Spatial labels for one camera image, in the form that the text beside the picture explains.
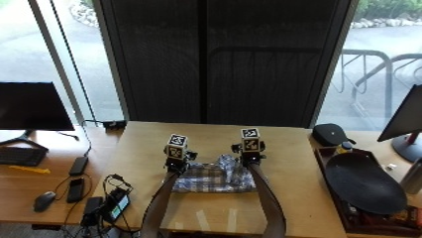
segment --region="computer mouse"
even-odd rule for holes
[[[46,211],[51,204],[54,203],[56,198],[56,193],[54,191],[48,191],[44,194],[39,195],[35,201],[35,211],[42,212]]]

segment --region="black bag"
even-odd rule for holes
[[[355,143],[355,141],[348,138],[344,128],[333,123],[317,125],[313,129],[313,137],[325,147],[337,146],[345,141]]]

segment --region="wooden desk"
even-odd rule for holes
[[[167,170],[164,147],[172,134],[190,137],[198,162],[212,163],[220,154],[236,154],[240,129],[248,126],[130,122],[106,176],[119,174],[135,189],[124,213],[131,228],[140,228]],[[289,237],[347,237],[319,168],[308,131],[299,128],[257,127],[267,144],[261,168],[269,178],[288,219]],[[95,195],[104,195],[99,186]],[[174,193],[162,227],[168,230],[263,234],[267,220],[256,192]]]
[[[357,144],[355,146],[363,150],[372,151],[384,168],[391,164],[397,165],[395,170],[387,171],[387,172],[397,181],[401,181],[412,167],[412,164],[405,159],[403,159],[400,155],[397,155],[397,153],[395,152],[392,148],[391,140],[384,142],[377,142],[380,133],[381,132],[375,132],[375,131],[367,131],[367,132],[348,131],[347,132],[348,137],[357,141]],[[312,136],[309,136],[309,139],[311,139],[313,148],[320,148],[321,146]],[[421,191],[419,192],[419,194],[415,194],[415,195],[408,194],[408,203],[409,205],[422,207],[422,192]],[[348,234],[348,236],[349,237],[392,238],[392,236],[360,235],[360,234]]]
[[[80,127],[70,134],[79,136],[79,141],[58,132],[39,131],[34,133],[32,139],[39,144],[50,148],[47,157],[43,159],[39,168],[50,169],[51,174],[43,175],[10,169],[0,166],[0,222],[60,224],[63,225],[71,212],[72,204],[64,198],[55,201],[44,212],[34,211],[35,198],[55,190],[59,183],[70,176],[70,169],[76,157],[83,156],[88,149],[88,142]],[[88,138],[92,142],[92,150],[88,154],[90,162],[86,172],[92,177],[92,194],[108,159],[115,150],[122,131],[106,132],[104,128],[87,128]],[[12,139],[23,134],[22,131],[2,131],[0,141]],[[59,196],[66,192],[68,182],[59,189]],[[67,224],[79,224],[84,210],[86,200],[83,200],[71,212]]]

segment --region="glass door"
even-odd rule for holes
[[[422,3],[359,1],[317,124],[381,131],[422,83]]]
[[[0,80],[52,81],[75,124],[123,111],[90,1],[0,0]]]

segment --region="checkered fabric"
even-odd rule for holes
[[[222,155],[215,164],[191,163],[174,186],[174,192],[248,191],[256,191],[252,174],[231,155]]]

